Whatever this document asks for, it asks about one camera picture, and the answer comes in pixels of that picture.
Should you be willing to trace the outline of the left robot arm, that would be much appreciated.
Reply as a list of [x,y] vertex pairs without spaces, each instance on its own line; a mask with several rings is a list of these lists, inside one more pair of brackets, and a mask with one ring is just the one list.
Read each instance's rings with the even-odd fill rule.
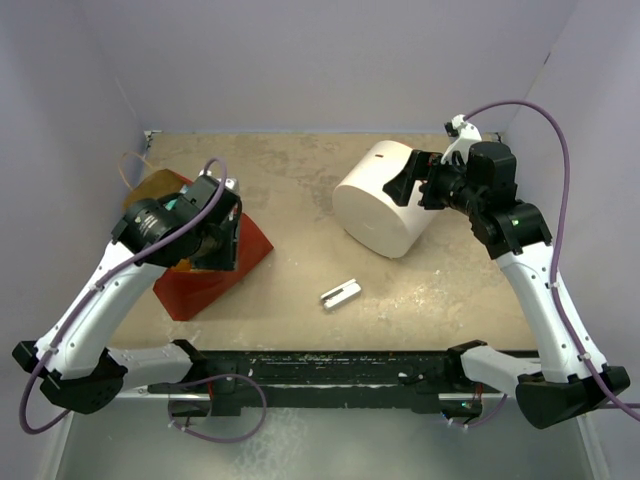
[[235,178],[202,173],[192,185],[130,205],[112,231],[102,259],[63,317],[12,355],[54,405],[91,414],[123,391],[175,384],[202,387],[202,355],[186,340],[147,349],[114,349],[109,342],[139,297],[168,269],[192,266],[232,271],[242,202]]

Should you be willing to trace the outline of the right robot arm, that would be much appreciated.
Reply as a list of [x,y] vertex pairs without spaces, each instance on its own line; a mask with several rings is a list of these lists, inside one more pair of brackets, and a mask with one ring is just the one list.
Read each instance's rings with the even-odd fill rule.
[[502,143],[480,141],[466,161],[414,150],[383,192],[408,206],[413,191],[426,210],[466,215],[474,237],[507,278],[534,334],[536,363],[501,353],[483,341],[448,350],[446,383],[467,391],[482,383],[512,396],[526,420],[545,429],[603,406],[611,391],[630,385],[590,340],[559,274],[552,270],[552,236],[540,210],[516,197],[516,157]]

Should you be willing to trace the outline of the red paper bag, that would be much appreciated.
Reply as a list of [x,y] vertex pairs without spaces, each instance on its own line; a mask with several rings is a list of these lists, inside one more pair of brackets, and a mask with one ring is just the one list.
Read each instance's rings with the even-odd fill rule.
[[[147,166],[148,175],[133,186],[123,170],[123,161],[117,167],[130,193],[123,202],[125,208],[144,198],[159,198],[188,186],[191,181],[177,172],[158,168],[143,157],[138,159]],[[198,270],[184,260],[165,272],[152,287],[156,298],[174,321],[189,321],[225,293],[239,284],[273,250],[258,225],[247,214],[240,220],[238,263],[234,271]]]

